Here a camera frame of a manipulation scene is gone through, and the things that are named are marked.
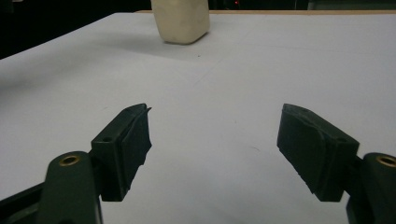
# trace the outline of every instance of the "table edge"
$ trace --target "table edge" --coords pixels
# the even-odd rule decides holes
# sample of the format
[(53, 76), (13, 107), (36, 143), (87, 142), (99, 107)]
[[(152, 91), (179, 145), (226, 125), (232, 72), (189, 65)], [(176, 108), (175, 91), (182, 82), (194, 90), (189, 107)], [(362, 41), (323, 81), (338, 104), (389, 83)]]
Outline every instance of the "table edge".
[[(152, 13), (152, 10), (140, 10), (136, 12)], [(378, 14), (396, 14), (396, 10), (210, 10), (210, 14), (378, 15)]]

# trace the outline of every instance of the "plastic bottle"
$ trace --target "plastic bottle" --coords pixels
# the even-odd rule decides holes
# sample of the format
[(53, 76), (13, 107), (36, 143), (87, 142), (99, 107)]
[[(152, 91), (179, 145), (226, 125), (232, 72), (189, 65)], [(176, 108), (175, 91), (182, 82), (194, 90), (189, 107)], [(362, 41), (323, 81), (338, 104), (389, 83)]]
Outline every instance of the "plastic bottle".
[(209, 30), (207, 0), (151, 0), (151, 7), (166, 42), (190, 44)]

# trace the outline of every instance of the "table surface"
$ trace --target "table surface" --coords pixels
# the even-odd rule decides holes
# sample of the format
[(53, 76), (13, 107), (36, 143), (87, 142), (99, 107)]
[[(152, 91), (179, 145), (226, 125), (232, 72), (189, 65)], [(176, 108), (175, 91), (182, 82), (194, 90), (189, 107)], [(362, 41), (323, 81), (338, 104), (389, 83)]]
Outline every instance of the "table surface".
[(0, 199), (147, 103), (153, 144), (105, 223), (347, 223), (276, 147), (285, 103), (395, 155), (396, 15), (211, 15), (189, 46), (113, 14), (0, 61)]

